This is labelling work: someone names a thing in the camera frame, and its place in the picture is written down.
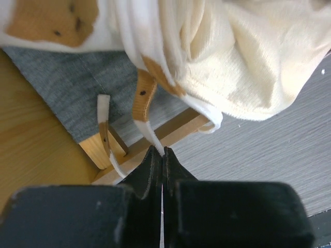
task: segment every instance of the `white fabric with brown patches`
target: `white fabric with brown patches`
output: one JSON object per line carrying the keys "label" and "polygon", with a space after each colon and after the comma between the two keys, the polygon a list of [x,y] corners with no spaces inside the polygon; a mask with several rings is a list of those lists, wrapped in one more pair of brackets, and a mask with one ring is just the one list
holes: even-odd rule
{"label": "white fabric with brown patches", "polygon": [[[138,69],[211,120],[206,133],[220,127],[222,113],[265,120],[289,107],[331,49],[327,0],[0,0],[0,6],[0,45],[125,50]],[[41,11],[49,14],[31,15]]]}

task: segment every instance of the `white knit fabric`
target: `white knit fabric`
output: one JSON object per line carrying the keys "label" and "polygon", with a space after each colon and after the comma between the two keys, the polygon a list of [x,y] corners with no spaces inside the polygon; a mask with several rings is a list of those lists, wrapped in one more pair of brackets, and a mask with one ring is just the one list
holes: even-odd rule
{"label": "white knit fabric", "polygon": [[211,121],[221,112],[265,120],[286,109],[331,49],[331,1],[115,2],[126,2],[117,17],[128,22],[118,28],[134,49],[125,50],[152,58],[171,85],[215,108],[203,113]]}

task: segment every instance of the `wooden slat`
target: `wooden slat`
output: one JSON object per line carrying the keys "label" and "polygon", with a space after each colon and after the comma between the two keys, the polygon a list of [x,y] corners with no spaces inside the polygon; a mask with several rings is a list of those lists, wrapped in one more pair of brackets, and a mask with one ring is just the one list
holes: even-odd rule
{"label": "wooden slat", "polygon": [[[108,138],[112,151],[117,158],[123,157],[128,153],[128,147],[112,127],[109,127]],[[104,150],[99,133],[80,142],[79,145],[99,169],[114,168]]]}
{"label": "wooden slat", "polygon": [[[188,108],[155,130],[155,133],[164,146],[171,146],[206,123],[208,120],[204,116]],[[144,138],[130,146],[128,154],[118,158],[122,169],[129,171],[136,168],[143,160],[149,146],[150,143]],[[118,178],[118,174],[112,168],[107,168],[99,172],[93,184],[112,184]]]}

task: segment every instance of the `black plastic part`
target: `black plastic part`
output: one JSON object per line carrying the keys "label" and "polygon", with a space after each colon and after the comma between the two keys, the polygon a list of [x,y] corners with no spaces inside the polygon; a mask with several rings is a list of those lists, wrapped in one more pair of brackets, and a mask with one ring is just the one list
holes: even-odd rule
{"label": "black plastic part", "polygon": [[179,182],[177,247],[311,248],[293,189],[271,182]]}
{"label": "black plastic part", "polygon": [[309,217],[309,221],[316,236],[314,247],[331,247],[331,209]]}
{"label": "black plastic part", "polygon": [[188,170],[178,161],[171,148],[164,149],[163,157],[163,233],[164,247],[175,245],[177,232],[177,201],[174,191],[176,183],[180,180],[197,181]]}
{"label": "black plastic part", "polygon": [[318,244],[329,239],[329,219],[309,221],[289,185],[197,181],[170,148],[162,158],[150,147],[115,187],[35,187],[14,194],[0,219],[0,248],[159,247],[162,184],[165,248],[311,248],[311,223],[325,226],[315,228]]}
{"label": "black plastic part", "polygon": [[23,189],[3,213],[0,247],[121,247],[132,196],[103,186]]}
{"label": "black plastic part", "polygon": [[159,248],[161,233],[162,157],[150,147],[143,162],[119,186],[130,186],[136,197],[130,203],[123,246]]}

